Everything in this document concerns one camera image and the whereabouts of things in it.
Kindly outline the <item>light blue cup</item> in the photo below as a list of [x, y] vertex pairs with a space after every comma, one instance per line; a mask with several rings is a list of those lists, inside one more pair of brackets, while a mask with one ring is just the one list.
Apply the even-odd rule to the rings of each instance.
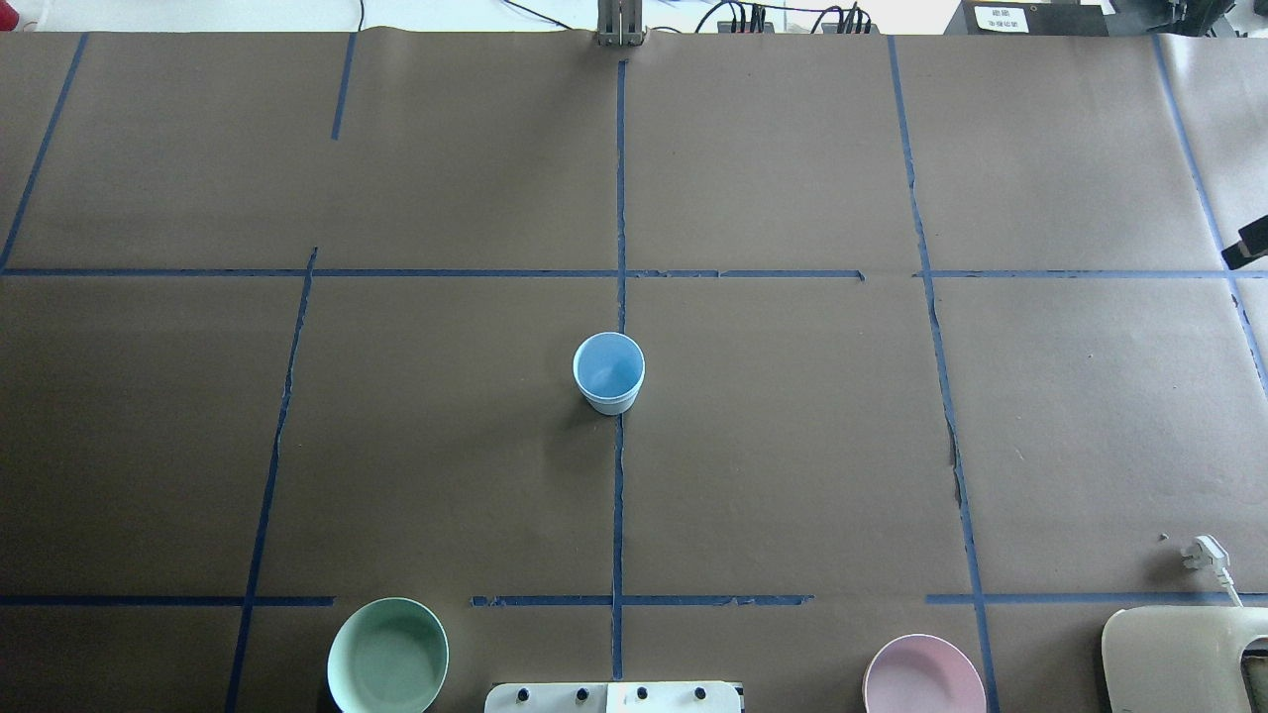
[[585, 339], [574, 351], [574, 383], [598, 395], [620, 395], [642, 388], [645, 356], [637, 343], [618, 331], [604, 331]]
[[620, 395], [607, 396], [581, 388], [585, 402], [587, 402], [593, 411], [605, 416], [618, 416], [626, 412], [635, 403], [639, 391], [640, 389], [635, 387]]

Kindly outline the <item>white power plug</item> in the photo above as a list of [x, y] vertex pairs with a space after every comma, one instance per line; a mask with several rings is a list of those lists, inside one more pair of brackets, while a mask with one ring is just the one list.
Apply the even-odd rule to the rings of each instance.
[[1181, 549], [1181, 557], [1186, 568], [1213, 573], [1219, 586], [1222, 587], [1224, 594], [1227, 595], [1232, 606], [1244, 606], [1236, 585], [1232, 582], [1230, 556], [1219, 542], [1219, 538], [1210, 534], [1197, 534], [1189, 542], [1189, 546]]

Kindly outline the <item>black labelled box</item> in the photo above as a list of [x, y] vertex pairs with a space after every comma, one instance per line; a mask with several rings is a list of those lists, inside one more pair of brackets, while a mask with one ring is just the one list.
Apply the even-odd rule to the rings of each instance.
[[1041, 1], [960, 1], [943, 36], [1106, 37], [1101, 5]]

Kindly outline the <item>pink bowl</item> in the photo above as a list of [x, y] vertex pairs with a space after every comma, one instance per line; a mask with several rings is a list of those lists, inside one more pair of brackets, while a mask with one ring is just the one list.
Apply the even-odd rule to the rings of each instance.
[[866, 712], [987, 712], [987, 688], [959, 647], [937, 636], [902, 636], [869, 660]]

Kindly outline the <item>green bowl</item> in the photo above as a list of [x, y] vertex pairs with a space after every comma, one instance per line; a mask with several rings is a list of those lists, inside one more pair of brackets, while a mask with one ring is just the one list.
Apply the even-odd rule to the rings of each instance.
[[341, 712], [425, 712], [448, 680], [450, 646], [437, 615], [407, 598], [380, 598], [353, 613], [327, 656], [327, 685]]

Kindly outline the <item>aluminium frame post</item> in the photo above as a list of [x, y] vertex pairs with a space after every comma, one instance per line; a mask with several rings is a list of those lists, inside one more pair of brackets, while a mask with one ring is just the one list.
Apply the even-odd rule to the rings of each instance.
[[598, 0], [596, 43], [600, 47], [639, 47], [645, 41], [642, 0]]

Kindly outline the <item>white post base plate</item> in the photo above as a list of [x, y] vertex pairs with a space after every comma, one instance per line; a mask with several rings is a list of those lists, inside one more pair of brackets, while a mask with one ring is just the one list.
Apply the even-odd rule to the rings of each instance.
[[721, 680], [497, 684], [484, 712], [743, 712], [741, 684]]

